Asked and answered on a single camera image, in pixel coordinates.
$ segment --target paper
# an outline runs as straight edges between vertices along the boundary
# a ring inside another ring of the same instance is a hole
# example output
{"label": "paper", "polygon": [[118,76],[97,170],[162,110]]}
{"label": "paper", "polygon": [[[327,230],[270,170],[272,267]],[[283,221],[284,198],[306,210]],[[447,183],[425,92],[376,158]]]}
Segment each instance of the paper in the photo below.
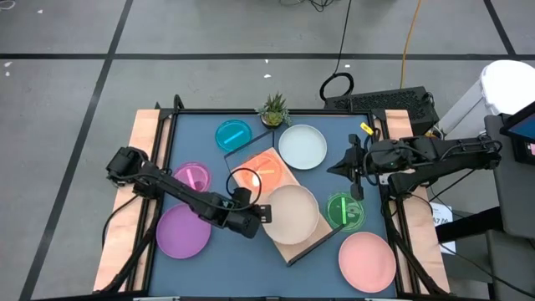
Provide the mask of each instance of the paper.
{"label": "paper", "polygon": [[[435,227],[441,224],[445,224],[447,222],[453,222],[453,213],[451,213],[450,211],[451,210],[450,206],[446,207],[442,204],[437,204],[434,202],[431,203],[431,206],[433,207],[433,222],[435,223]],[[443,244],[444,246],[446,246],[453,252],[456,252],[455,242],[446,242]],[[442,246],[441,246],[441,252],[445,254],[454,255],[450,251],[444,249]]]}

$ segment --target potted plant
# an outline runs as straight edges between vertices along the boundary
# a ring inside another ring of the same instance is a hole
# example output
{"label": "potted plant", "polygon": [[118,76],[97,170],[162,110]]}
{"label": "potted plant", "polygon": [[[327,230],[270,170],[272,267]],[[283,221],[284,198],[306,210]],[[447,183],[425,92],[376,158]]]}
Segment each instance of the potted plant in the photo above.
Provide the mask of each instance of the potted plant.
{"label": "potted plant", "polygon": [[268,129],[277,129],[283,122],[288,126],[292,125],[290,115],[286,105],[284,104],[286,99],[283,99],[283,95],[278,92],[274,97],[269,95],[264,106],[257,109],[257,113],[260,115],[262,124]]}

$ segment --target pink plate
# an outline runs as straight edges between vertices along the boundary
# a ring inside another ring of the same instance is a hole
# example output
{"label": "pink plate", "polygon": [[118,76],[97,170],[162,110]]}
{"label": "pink plate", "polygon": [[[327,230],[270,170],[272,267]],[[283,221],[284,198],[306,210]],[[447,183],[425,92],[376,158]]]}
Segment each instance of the pink plate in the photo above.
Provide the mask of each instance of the pink plate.
{"label": "pink plate", "polygon": [[358,232],[346,238],[338,255],[340,271],[352,287],[377,293],[394,280],[394,253],[383,238]]}

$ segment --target succulent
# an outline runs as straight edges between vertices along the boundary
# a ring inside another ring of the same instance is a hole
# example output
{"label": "succulent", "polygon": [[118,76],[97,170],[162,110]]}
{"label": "succulent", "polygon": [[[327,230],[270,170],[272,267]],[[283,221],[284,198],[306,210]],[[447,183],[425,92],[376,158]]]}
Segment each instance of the succulent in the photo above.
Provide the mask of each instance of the succulent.
{"label": "succulent", "polygon": [[269,95],[264,106],[257,109],[257,113],[263,117],[263,119],[269,125],[279,125],[281,122],[285,122],[287,125],[292,125],[292,120],[286,105],[284,104],[286,99],[283,99],[283,95],[278,92],[275,96]]}

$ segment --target teal petri dish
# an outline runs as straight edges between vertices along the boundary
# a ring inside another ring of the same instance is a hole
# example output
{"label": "teal petri dish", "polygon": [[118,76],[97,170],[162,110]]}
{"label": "teal petri dish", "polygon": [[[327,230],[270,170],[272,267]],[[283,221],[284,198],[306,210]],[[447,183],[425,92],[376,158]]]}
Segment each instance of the teal petri dish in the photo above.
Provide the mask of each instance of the teal petri dish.
{"label": "teal petri dish", "polygon": [[217,145],[226,152],[234,151],[248,143],[251,138],[251,127],[241,120],[227,120],[216,130]]}
{"label": "teal petri dish", "polygon": [[364,202],[356,201],[347,192],[330,196],[325,213],[327,222],[332,228],[345,224],[343,232],[357,232],[366,221]]}

